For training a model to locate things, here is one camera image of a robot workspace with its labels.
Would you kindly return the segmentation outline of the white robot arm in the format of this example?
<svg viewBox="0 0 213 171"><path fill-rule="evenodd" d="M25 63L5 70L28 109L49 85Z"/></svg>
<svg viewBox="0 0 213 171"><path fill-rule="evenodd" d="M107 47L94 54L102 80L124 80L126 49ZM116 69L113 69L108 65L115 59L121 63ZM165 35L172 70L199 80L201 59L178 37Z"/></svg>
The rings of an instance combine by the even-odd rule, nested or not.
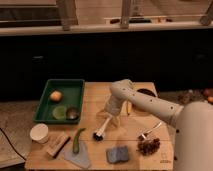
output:
<svg viewBox="0 0 213 171"><path fill-rule="evenodd" d="M213 105L185 106L139 93L129 79L113 82L105 110L119 115L125 101L176 129L173 171L213 171Z"/></svg>

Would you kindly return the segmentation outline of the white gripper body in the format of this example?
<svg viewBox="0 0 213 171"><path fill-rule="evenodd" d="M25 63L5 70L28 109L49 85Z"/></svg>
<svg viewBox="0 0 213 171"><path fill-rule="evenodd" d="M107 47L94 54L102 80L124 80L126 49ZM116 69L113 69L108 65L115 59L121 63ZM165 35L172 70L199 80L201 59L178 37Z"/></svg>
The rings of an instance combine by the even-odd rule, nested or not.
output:
<svg viewBox="0 0 213 171"><path fill-rule="evenodd" d="M105 104L105 111L113 116L118 116L121 112L124 101L111 96Z"/></svg>

